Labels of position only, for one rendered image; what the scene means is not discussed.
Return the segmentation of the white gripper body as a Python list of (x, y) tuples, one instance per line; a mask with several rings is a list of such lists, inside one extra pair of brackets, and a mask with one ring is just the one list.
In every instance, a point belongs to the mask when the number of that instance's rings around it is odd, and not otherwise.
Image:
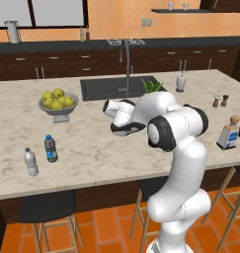
[(142, 123), (132, 122), (124, 126), (116, 126), (111, 124), (111, 131), (117, 136), (127, 136), (129, 134), (141, 131), (146, 128), (146, 125)]

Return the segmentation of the dark sink basin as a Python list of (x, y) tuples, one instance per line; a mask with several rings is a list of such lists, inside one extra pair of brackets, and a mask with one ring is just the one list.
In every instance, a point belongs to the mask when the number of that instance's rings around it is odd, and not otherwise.
[[(131, 76), (129, 78), (129, 98), (141, 97), (145, 93), (143, 81), (157, 83), (152, 75)], [(80, 85), (84, 101), (126, 98), (124, 91), (126, 87), (125, 77), (83, 79), (80, 81)]]

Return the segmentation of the green potted plant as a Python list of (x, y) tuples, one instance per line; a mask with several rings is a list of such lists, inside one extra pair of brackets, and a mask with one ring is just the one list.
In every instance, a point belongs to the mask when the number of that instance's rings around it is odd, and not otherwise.
[(141, 80), (141, 82), (146, 94), (157, 92), (163, 86), (162, 83), (160, 82), (153, 83), (152, 80), (147, 81)]

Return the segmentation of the black-seated wooden stool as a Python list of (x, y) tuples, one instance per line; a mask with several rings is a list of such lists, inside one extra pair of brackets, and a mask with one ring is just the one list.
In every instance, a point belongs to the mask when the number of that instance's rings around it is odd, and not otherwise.
[(135, 203), (134, 213), (132, 217), (131, 227), (129, 231), (129, 237), (132, 237), (136, 218), (140, 218), (142, 232), (141, 232), (141, 242), (139, 247), (139, 253), (144, 253), (144, 244), (147, 237), (157, 235), (157, 231), (148, 232), (148, 224), (149, 224), (149, 214), (147, 213), (146, 207), (142, 207), (140, 205), (141, 200), (144, 199), (148, 201), (148, 199), (157, 193), (162, 187), (166, 184), (168, 180), (168, 176), (163, 177), (156, 177), (156, 178), (149, 178), (149, 179), (142, 179), (138, 181), (138, 194)]
[[(19, 223), (32, 226), (37, 253), (41, 253), (40, 240), (44, 240), (45, 253), (80, 253), (78, 246), (84, 247), (79, 224), (75, 215), (75, 191), (61, 191), (23, 197), (18, 215)], [(46, 230), (67, 224), (72, 247), (51, 251)]]
[(240, 166), (208, 172), (211, 181), (212, 204), (200, 224), (210, 225), (214, 241), (209, 241), (209, 253), (240, 253)]

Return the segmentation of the grey sink tap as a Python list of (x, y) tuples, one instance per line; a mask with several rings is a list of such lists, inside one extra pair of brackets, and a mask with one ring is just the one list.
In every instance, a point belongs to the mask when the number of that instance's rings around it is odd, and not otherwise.
[(127, 40), (122, 40), (120, 44), (120, 63), (122, 63), (122, 49), (125, 48), (126, 53), (126, 77), (125, 77), (125, 87), (119, 88), (119, 92), (124, 92), (126, 96), (130, 95), (129, 83), (130, 83), (130, 57), (129, 57), (129, 46)]

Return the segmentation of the dark wooden kitchen island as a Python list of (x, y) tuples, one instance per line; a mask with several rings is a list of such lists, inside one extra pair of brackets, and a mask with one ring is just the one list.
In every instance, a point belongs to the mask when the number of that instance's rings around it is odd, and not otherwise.
[[(206, 170), (201, 187), (206, 191), (218, 190), (229, 170), (230, 167)], [(137, 193), (136, 181), (77, 189), (76, 208), (81, 212), (134, 204)], [(20, 201), (20, 198), (0, 200), (0, 250), (6, 226), (18, 220)]]

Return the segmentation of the dark blue-capped plastic bottle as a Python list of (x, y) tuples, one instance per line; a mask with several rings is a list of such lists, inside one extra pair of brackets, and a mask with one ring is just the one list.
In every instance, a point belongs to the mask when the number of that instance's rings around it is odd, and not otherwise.
[(54, 139), (48, 134), (44, 140), (44, 148), (46, 152), (47, 161), (50, 163), (56, 162), (58, 159), (56, 145)]

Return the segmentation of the dark wooden cupboard run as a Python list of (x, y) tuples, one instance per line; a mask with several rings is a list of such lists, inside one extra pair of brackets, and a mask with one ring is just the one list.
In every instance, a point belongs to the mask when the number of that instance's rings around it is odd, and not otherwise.
[[(240, 82), (240, 37), (146, 39), (130, 45), (130, 72), (217, 69)], [(107, 41), (0, 43), (0, 81), (126, 74)]]

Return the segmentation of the patterned tray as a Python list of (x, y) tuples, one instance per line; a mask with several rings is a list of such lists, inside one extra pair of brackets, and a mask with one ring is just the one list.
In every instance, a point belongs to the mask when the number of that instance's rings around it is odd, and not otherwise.
[(109, 45), (111, 46), (118, 46), (118, 45), (145, 45), (145, 41), (141, 39), (128, 39), (128, 40), (108, 40)]

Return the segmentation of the clear plastic bottle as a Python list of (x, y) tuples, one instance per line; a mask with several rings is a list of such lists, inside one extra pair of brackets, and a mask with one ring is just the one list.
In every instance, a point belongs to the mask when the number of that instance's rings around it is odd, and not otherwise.
[(35, 155), (28, 147), (25, 149), (24, 159), (28, 167), (29, 175), (35, 177), (39, 173), (39, 167)]

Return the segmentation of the square cork-stoppered glass bottle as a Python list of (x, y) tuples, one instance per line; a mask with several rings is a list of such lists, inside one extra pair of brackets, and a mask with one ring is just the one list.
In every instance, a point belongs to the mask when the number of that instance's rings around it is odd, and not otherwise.
[(230, 124), (226, 125), (221, 135), (216, 142), (216, 144), (223, 150), (234, 148), (236, 146), (236, 141), (239, 134), (239, 117), (238, 116), (231, 116), (230, 117)]

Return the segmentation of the window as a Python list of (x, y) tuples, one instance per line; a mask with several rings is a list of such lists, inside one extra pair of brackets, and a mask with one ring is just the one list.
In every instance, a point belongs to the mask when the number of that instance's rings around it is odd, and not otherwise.
[(87, 27), (88, 0), (0, 0), (0, 29), (7, 21), (21, 28)]

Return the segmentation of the grey paper towel roll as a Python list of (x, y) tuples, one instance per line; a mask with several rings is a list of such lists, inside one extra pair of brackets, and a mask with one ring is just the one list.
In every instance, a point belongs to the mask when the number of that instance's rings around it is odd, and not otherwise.
[(21, 36), (19, 32), (19, 25), (17, 21), (6, 21), (5, 28), (7, 30), (7, 37), (10, 43), (20, 43)]

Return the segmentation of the dark wall shelf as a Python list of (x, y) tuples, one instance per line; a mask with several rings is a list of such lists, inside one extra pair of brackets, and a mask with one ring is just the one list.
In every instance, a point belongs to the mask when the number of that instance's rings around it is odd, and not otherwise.
[(158, 13), (158, 14), (205, 14), (205, 13), (210, 13), (208, 10), (203, 10), (203, 9), (151, 9), (151, 12)]

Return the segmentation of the dark wall cupboard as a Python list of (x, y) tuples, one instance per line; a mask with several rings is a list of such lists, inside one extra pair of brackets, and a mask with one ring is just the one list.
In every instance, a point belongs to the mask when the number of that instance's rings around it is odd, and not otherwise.
[(213, 13), (240, 13), (240, 0), (200, 0), (200, 8)]

